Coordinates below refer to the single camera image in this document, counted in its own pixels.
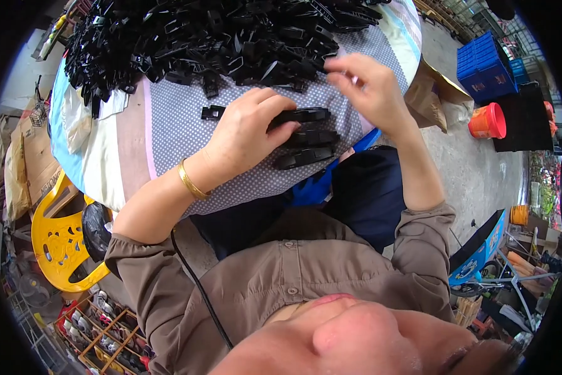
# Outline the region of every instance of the lap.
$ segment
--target lap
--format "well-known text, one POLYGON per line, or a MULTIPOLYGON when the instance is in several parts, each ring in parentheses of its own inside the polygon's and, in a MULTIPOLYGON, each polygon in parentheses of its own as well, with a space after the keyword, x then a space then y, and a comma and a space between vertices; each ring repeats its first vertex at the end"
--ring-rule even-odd
MULTIPOLYGON (((350 156, 333 170, 332 189, 333 198, 322 209, 324 214, 345 224, 378 252, 394 242, 400 214, 406 208, 396 149, 379 146, 350 156)), ((280 194, 208 215, 192 215, 191 221, 221 260, 250 247, 272 226, 286 226, 278 219, 289 203, 290 197, 280 194)))

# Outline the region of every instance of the sleeve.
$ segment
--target sleeve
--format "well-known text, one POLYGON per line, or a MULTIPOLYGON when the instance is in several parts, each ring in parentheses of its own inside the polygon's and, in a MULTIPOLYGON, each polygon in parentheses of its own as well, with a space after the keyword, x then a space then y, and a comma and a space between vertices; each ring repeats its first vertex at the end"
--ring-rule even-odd
POLYGON ((135 304, 139 326, 156 355, 167 353, 179 341, 179 326, 194 289, 181 263, 174 258, 172 241, 145 245, 113 234, 105 264, 125 285, 135 304))
POLYGON ((455 218, 456 211, 445 202, 428 211, 404 210, 391 259, 394 268, 414 278, 421 311, 448 321, 453 320, 448 231, 455 218))

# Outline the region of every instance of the gold bangle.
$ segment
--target gold bangle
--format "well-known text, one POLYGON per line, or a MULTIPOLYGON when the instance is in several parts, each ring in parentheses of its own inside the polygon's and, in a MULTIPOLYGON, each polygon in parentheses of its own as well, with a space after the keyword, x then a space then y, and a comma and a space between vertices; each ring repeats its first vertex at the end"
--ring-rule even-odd
POLYGON ((194 184, 193 182, 191 182, 191 180, 189 179, 189 176, 187 176, 187 173, 185 172, 185 168, 183 167, 183 162, 185 161, 185 159, 181 160, 179 163, 179 177, 181 179, 181 181, 183 181, 183 184, 185 184, 185 186, 187 187, 187 190, 189 190, 189 192, 197 199, 199 200, 206 200, 210 197, 210 192, 208 191, 207 193, 203 193, 201 190, 199 190, 194 184))

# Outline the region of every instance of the bicycle wheel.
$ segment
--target bicycle wheel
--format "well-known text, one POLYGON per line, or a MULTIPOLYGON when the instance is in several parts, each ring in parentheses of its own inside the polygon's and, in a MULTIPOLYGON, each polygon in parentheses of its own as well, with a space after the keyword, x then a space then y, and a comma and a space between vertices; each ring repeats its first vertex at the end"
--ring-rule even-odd
POLYGON ((462 285, 453 286, 450 292, 457 297, 474 297, 483 293, 483 287, 475 282, 467 282, 462 285))
POLYGON ((502 265, 497 260, 490 260, 485 263, 481 268, 480 273, 482 278, 497 278, 502 271, 502 265))

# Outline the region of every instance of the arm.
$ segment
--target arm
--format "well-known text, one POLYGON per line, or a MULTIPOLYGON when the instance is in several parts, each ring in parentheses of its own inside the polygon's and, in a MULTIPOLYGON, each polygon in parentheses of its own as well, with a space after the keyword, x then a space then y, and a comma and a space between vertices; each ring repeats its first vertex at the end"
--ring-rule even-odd
MULTIPOLYGON (((208 144, 185 161, 191 182, 207 192, 255 167, 299 125, 285 123, 266 132, 272 118, 287 109, 295 109, 295 103, 270 88, 249 90, 233 101, 208 144)), ((116 217, 113 233, 161 243, 194 199, 173 168, 135 193, 116 217)))
MULTIPOLYGON (((233 101, 207 146, 184 162, 191 182, 207 192, 261 162, 299 125, 285 123, 266 132, 272 118, 285 109, 295 109, 295 103, 271 89, 252 89, 233 101)), ((158 356, 176 348, 175 327, 194 289, 167 239, 194 199, 177 168, 145 184, 116 217, 105 257, 125 284, 158 356)))
POLYGON ((354 108, 396 144, 406 207, 425 211, 443 202, 439 172, 391 69, 358 53, 327 59, 325 69, 330 71, 327 79, 354 108))
POLYGON ((447 236, 456 213, 444 203, 439 172, 408 112, 397 79, 391 69, 357 53, 327 59, 325 68, 330 71, 327 79, 396 144, 408 209, 396 228, 391 262, 402 273, 412 275, 416 281, 413 288, 434 296, 421 302, 421 310, 449 320, 447 236), (358 78, 355 83, 352 77, 358 78))

